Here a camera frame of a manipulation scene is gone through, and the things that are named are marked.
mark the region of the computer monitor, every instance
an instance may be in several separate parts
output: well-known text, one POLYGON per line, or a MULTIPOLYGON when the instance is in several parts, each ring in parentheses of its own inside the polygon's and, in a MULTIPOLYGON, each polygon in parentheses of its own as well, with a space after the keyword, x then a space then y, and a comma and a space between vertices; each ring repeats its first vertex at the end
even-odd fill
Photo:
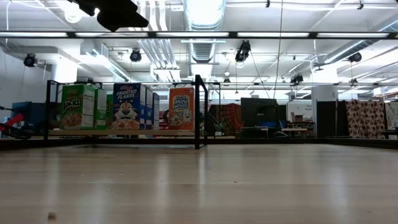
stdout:
POLYGON ((279 105, 274 99, 241 98, 242 121, 245 127, 279 127, 279 105))

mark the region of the shelf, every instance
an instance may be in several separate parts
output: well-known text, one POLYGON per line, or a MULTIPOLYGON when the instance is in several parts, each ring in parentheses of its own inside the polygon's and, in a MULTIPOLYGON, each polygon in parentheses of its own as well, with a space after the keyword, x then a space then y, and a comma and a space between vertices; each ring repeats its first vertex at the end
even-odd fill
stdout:
POLYGON ((194 136, 194 130, 59 130, 49 136, 105 136, 105 135, 194 136))

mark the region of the fluorescent light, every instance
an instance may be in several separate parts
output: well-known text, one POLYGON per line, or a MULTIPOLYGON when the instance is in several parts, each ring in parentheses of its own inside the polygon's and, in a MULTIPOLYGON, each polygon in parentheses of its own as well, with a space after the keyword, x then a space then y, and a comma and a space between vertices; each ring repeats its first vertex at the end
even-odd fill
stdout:
POLYGON ((389 33, 319 33, 317 37, 319 38, 385 38, 389 35, 389 33))
POLYGON ((225 40, 181 40, 181 44, 225 44, 225 40))
POLYGON ((228 32, 157 32, 157 37, 228 37, 228 32))
POLYGON ((173 83, 141 83, 141 84, 143 84, 143 85, 173 85, 173 83))
POLYGON ((148 37, 146 32, 77 32, 77 37, 148 37))
POLYGON ((68 37, 66 32, 0 32, 0 37, 68 37))
POLYGON ((308 32, 238 32, 238 37, 308 37, 308 32))

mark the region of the ceiling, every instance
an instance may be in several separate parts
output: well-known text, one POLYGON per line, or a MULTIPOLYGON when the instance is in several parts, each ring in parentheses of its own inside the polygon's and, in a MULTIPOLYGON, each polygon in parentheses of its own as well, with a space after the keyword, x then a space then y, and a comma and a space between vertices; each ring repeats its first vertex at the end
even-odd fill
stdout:
MULTIPOLYGON (((266 1, 226 0, 226 2, 222 30, 227 31, 367 32, 398 12, 398 4, 395 0, 363 0, 364 8, 362 10, 356 9, 359 7, 358 0, 285 0, 283 1, 282 12, 281 0, 271 0, 270 8, 265 7, 266 1)), ((180 10, 182 1, 167 0, 166 6, 168 29, 172 31, 185 30, 183 11, 180 10)), ((12 3, 0 1, 0 29, 7 29, 8 20, 9 30, 105 31, 97 23, 95 17, 82 17, 79 22, 72 24, 65 20, 63 9, 53 7, 58 7, 56 1, 13 0, 12 3)), ((230 60, 230 58, 234 58, 235 50, 241 41, 228 39, 225 40, 225 44, 218 44, 214 61, 216 65, 213 66, 211 78, 208 81, 222 82, 224 73, 230 72, 229 76, 233 82, 236 80, 235 77, 238 78, 238 82, 258 82, 259 76, 262 77, 263 81, 269 83, 274 83, 276 79, 278 82, 282 82, 284 80, 281 77, 288 79, 293 75, 287 74, 288 71, 307 57, 315 54, 328 54, 349 42, 349 40, 317 40, 314 42, 313 40, 249 39, 252 48, 251 56, 245 61, 243 68, 236 68, 234 60, 230 60)), ((9 40, 8 47, 10 49, 22 46, 57 47, 92 68, 91 70, 80 68, 79 75, 91 75, 98 77, 98 79, 112 77, 112 73, 103 69, 101 65, 85 62, 84 56, 80 55, 80 44, 82 42, 83 39, 12 39, 9 40)), ((107 46, 109 57, 118 66, 129 72, 133 79, 144 82, 151 81, 149 76, 150 61, 142 50, 140 62, 132 63, 129 60, 132 49, 140 48, 137 40, 96 39, 94 42, 96 45, 104 44, 107 46)), ((191 77, 187 44, 182 44, 181 40, 177 39, 172 39, 171 43, 177 65, 181 69, 180 76, 182 78, 191 77)), ((337 62, 332 66, 337 71, 339 81, 347 82, 351 77, 396 62, 398 50, 391 49, 397 46, 398 40, 383 40, 362 50, 363 60, 359 65, 354 63, 352 70, 348 69, 351 65, 345 61, 337 62), (390 52, 383 55, 383 52, 388 50, 390 52), (380 54, 382 54, 380 57, 367 60, 380 54)), ((300 71, 306 82, 311 81, 312 72, 314 71, 309 68, 300 71)), ((394 77, 395 75, 398 75, 398 69, 382 73, 364 80, 364 82, 376 82, 382 77, 394 77)))

